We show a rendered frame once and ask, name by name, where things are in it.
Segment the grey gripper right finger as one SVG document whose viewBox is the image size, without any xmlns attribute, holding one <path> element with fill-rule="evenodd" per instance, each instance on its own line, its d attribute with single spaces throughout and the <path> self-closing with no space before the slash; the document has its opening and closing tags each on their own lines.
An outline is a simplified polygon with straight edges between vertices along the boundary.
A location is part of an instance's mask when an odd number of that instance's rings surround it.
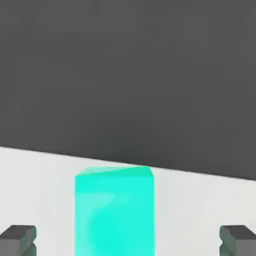
<svg viewBox="0 0 256 256">
<path fill-rule="evenodd" d="M 256 256 L 256 234 L 245 225 L 222 225 L 219 256 Z"/>
</svg>

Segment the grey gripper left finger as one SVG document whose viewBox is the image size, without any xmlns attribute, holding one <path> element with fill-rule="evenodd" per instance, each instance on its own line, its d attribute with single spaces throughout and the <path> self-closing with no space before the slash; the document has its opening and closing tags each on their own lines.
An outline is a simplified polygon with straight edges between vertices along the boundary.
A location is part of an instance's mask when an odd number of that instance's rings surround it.
<svg viewBox="0 0 256 256">
<path fill-rule="evenodd" d="M 0 256 L 37 256 L 34 225 L 11 225 L 0 234 Z"/>
</svg>

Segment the small cyan cube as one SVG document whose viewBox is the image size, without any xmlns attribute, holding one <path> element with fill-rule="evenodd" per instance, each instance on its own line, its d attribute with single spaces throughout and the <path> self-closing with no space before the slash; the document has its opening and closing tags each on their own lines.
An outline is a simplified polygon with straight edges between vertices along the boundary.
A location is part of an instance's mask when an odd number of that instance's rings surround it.
<svg viewBox="0 0 256 256">
<path fill-rule="evenodd" d="M 74 256 L 155 256 L 155 183 L 147 166 L 75 176 Z"/>
</svg>

